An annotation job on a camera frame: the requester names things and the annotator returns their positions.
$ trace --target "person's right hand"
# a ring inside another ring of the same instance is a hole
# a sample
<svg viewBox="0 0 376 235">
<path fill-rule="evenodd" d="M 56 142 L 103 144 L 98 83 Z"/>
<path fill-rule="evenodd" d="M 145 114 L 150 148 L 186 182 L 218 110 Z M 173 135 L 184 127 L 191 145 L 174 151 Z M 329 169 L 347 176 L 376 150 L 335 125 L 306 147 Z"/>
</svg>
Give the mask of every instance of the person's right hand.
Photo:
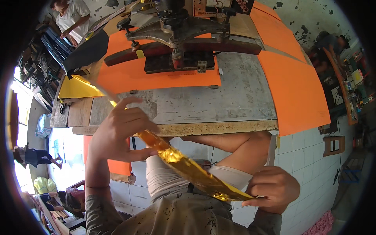
<svg viewBox="0 0 376 235">
<path fill-rule="evenodd" d="M 72 37 L 72 45 L 73 45 L 73 47 L 77 47 L 78 46 L 77 41 L 73 37 Z"/>
<path fill-rule="evenodd" d="M 263 196 L 244 201 L 242 206 L 259 206 L 262 210 L 281 214 L 300 194 L 299 182 L 280 167 L 263 167 L 249 182 L 246 193 Z"/>
<path fill-rule="evenodd" d="M 122 99 L 101 123 L 89 144 L 88 158 L 113 159 L 123 162 L 142 161 L 146 158 L 158 155 L 157 151 L 146 148 L 130 150 L 126 139 L 133 134 L 150 130 L 158 132 L 155 123 L 149 120 L 140 108 L 126 106 L 130 103 L 141 103 L 142 99 L 128 97 Z"/>
</svg>

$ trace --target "metal clamp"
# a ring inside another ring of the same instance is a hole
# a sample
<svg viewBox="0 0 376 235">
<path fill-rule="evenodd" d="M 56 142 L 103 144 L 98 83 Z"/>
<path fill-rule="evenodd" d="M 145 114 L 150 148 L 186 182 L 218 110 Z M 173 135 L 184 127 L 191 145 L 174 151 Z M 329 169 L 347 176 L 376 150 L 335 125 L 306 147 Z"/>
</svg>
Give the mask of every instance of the metal clamp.
<svg viewBox="0 0 376 235">
<path fill-rule="evenodd" d="M 197 61 L 197 72 L 206 73 L 206 61 Z"/>
</svg>

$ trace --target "leg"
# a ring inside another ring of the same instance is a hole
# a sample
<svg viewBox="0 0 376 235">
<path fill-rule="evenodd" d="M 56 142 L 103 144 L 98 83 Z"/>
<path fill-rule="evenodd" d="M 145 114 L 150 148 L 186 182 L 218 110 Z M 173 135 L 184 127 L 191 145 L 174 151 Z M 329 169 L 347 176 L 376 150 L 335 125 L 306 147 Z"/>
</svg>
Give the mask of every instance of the leg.
<svg viewBox="0 0 376 235">
<path fill-rule="evenodd" d="M 63 159 L 60 157 L 59 153 L 58 153 L 58 157 L 57 158 L 54 158 L 55 161 L 62 161 Z"/>
<path fill-rule="evenodd" d="M 36 150 L 36 155 L 38 157 L 38 164 L 54 163 L 56 166 L 58 166 L 59 169 L 61 169 L 63 165 L 63 162 L 61 162 L 60 164 L 57 163 L 56 160 L 53 159 L 51 155 L 49 154 L 49 152 L 46 150 L 38 149 Z"/>
<path fill-rule="evenodd" d="M 271 134 L 268 131 L 234 133 L 226 135 L 199 135 L 183 137 L 182 140 L 206 144 L 232 154 L 216 166 L 243 171 L 250 175 L 258 172 L 268 158 Z"/>
<path fill-rule="evenodd" d="M 61 162 L 60 164 L 58 162 L 55 161 L 55 159 L 51 158 L 50 161 L 52 163 L 54 163 L 56 166 L 58 166 L 58 168 L 61 170 L 62 166 L 63 166 L 63 162 Z"/>
</svg>

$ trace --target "black sheet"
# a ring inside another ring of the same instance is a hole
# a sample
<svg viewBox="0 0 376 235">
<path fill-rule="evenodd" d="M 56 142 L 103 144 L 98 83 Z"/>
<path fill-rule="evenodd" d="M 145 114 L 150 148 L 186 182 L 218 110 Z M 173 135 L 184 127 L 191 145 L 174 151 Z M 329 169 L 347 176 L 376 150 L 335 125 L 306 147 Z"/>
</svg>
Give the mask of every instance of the black sheet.
<svg viewBox="0 0 376 235">
<path fill-rule="evenodd" d="M 63 62 L 63 68 L 69 78 L 76 68 L 88 66 L 100 60 L 107 52 L 109 36 L 101 29 L 92 38 L 80 45 Z"/>
</svg>

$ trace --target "beige shorts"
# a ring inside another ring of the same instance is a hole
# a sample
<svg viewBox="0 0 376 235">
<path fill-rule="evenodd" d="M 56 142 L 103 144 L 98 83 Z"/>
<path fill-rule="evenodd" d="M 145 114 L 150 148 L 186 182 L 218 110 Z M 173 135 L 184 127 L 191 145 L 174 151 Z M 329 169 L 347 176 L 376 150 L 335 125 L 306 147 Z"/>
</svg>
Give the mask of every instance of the beige shorts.
<svg viewBox="0 0 376 235">
<path fill-rule="evenodd" d="M 266 165 L 274 165 L 276 135 L 272 135 Z M 234 168 L 214 165 L 208 170 L 211 174 L 229 185 L 242 190 L 252 179 L 252 175 Z M 189 181 L 168 167 L 158 156 L 146 159 L 146 180 L 152 203 L 174 193 L 186 193 Z"/>
</svg>

